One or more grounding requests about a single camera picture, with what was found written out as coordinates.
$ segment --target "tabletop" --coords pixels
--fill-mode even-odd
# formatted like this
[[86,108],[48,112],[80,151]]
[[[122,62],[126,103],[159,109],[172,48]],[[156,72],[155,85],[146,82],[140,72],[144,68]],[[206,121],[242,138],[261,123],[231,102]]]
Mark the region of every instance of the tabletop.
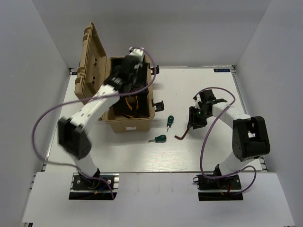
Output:
[[[64,101],[76,100],[74,94],[76,76],[71,76]],[[92,142],[91,156],[103,173],[117,172],[199,172],[201,146],[214,118],[207,119],[208,125],[189,130],[182,136],[188,122],[188,109],[194,106],[194,95],[205,87],[223,87],[231,91],[236,102],[234,107],[243,110],[240,98],[230,72],[214,72],[213,69],[166,69],[161,68],[153,84],[154,102],[164,101],[165,110],[157,112],[147,132],[130,131],[116,134],[105,122],[96,122],[89,132]],[[213,90],[216,98],[232,101],[231,96],[221,90]],[[64,106],[60,117],[70,117],[83,106],[82,103]],[[169,115],[174,116],[172,127],[166,133]],[[166,134],[165,143],[148,143],[156,136]],[[52,141],[49,160],[72,163],[71,157],[57,142],[57,130]],[[218,121],[213,128],[204,151],[203,167],[213,171],[232,152],[232,130]],[[258,159],[251,162],[262,170]],[[68,166],[47,165],[46,172],[75,172]]]

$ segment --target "white label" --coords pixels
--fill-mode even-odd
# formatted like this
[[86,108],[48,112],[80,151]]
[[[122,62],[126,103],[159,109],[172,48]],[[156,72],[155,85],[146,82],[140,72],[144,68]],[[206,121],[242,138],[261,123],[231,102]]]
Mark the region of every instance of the white label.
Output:
[[125,127],[126,130],[137,130],[137,126],[133,126],[133,127]]

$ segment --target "robotic arm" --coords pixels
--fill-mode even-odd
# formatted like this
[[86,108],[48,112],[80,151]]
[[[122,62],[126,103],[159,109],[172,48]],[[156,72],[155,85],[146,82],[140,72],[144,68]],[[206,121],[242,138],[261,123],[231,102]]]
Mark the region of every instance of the robotic arm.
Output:
[[[187,128],[202,128],[207,118],[218,117],[229,105],[216,99],[212,90],[205,90],[194,97],[196,105],[189,109]],[[214,175],[226,175],[241,170],[249,162],[270,152],[270,145],[263,117],[252,117],[230,107],[220,117],[232,129],[232,153],[220,163]]]
[[[123,58],[121,66],[106,78],[93,98],[70,118],[63,117],[58,121],[59,144],[85,175],[90,177],[100,175],[100,171],[89,153],[91,142],[88,139],[88,133],[100,116],[120,99],[119,96],[102,99],[98,99],[98,97],[130,92],[136,82],[140,81],[142,76],[146,76],[143,64],[147,64],[144,60],[143,50],[130,48],[130,53]],[[81,177],[94,188],[96,181],[88,179],[84,175]]]

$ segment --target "tan case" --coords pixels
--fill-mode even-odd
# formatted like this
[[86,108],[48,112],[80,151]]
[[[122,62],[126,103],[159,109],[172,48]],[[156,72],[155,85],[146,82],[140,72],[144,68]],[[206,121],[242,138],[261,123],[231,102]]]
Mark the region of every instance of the tan case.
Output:
[[[75,80],[75,95],[78,99],[93,97],[105,78],[110,74],[112,59],[123,58],[113,57],[107,59],[107,55],[100,42],[96,28],[91,23],[84,30],[83,49],[81,61],[77,69],[77,78]],[[152,80],[151,71],[148,70],[147,82]],[[105,112],[100,120],[108,123],[115,133],[126,131],[148,131],[151,127],[151,121],[155,116],[155,108],[153,106],[152,85],[148,88],[148,107],[149,117],[128,119],[122,115],[115,115],[113,107]]]

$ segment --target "green handle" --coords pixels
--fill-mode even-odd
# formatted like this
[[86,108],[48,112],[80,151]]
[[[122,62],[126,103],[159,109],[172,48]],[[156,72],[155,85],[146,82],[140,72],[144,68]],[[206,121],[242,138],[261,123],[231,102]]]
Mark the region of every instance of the green handle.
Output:
[[155,137],[155,141],[156,142],[164,142],[164,141],[166,141],[166,135],[160,135],[160,136]]
[[169,116],[168,119],[167,119],[167,125],[166,126],[171,126],[171,124],[173,123],[174,121],[174,117],[173,116]]

